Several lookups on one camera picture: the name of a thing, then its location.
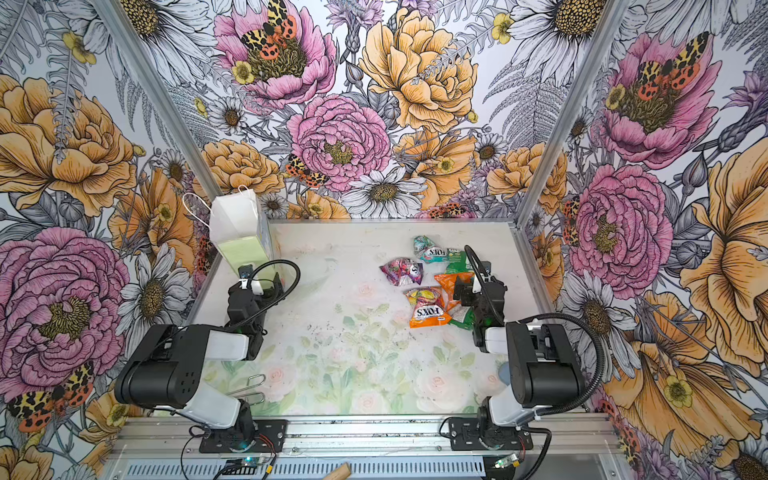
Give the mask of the orange Fox's candy bag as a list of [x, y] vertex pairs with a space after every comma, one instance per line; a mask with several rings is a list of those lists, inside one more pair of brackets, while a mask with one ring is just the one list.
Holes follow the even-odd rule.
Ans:
[[409, 326], [413, 329], [448, 324], [452, 317], [446, 308], [444, 292], [439, 287], [418, 287], [404, 292], [413, 308]]

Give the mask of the white green paper bag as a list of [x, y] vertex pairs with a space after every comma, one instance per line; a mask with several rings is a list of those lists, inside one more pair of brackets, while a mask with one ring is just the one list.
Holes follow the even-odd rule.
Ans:
[[195, 193], [184, 193], [182, 204], [208, 229], [209, 240], [234, 273], [277, 257], [268, 217], [254, 190], [239, 186], [210, 205]]

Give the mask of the purple pink candy bag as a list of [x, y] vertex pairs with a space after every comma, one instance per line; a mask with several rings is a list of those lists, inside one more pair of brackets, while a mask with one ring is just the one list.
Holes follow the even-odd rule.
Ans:
[[400, 287], [410, 284], [421, 285], [424, 276], [424, 266], [411, 258], [399, 257], [380, 266], [381, 272], [393, 286]]

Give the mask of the orange corn chips bag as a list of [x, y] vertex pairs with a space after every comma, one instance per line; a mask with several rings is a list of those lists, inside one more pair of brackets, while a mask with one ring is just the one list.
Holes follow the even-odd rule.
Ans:
[[451, 311], [460, 304], [460, 300], [455, 298], [457, 287], [460, 285], [469, 285], [472, 289], [474, 274], [471, 272], [444, 273], [434, 276], [443, 291], [443, 306], [446, 311]]

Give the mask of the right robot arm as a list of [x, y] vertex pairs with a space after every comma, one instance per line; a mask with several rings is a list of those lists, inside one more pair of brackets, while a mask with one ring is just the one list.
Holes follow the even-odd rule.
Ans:
[[468, 309], [474, 345], [506, 355], [507, 386], [485, 398], [474, 418], [450, 417], [454, 451], [522, 450], [532, 446], [524, 428], [550, 407], [586, 391], [584, 376], [563, 326], [537, 317], [506, 321], [501, 316], [506, 286], [494, 277], [459, 279], [453, 299]]

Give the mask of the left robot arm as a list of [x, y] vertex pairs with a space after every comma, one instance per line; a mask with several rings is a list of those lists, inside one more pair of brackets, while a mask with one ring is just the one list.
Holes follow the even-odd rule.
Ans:
[[245, 451], [257, 427], [243, 393], [225, 394], [203, 380], [208, 361], [254, 360], [263, 345], [261, 309], [283, 292], [280, 276], [239, 280], [229, 288], [224, 325], [156, 325], [134, 349], [114, 386], [122, 404], [175, 412], [203, 429], [209, 451]]

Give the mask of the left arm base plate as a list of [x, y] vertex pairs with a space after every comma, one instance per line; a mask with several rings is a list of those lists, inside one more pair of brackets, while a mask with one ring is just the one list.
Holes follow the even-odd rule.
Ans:
[[288, 421], [284, 419], [261, 419], [250, 426], [214, 429], [201, 440], [198, 449], [204, 454], [280, 453], [287, 427]]

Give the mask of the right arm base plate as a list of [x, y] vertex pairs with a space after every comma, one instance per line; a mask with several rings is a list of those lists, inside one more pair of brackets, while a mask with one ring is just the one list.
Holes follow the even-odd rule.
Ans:
[[523, 451], [533, 448], [532, 437], [514, 427], [499, 427], [476, 417], [447, 417], [440, 427], [453, 451]]

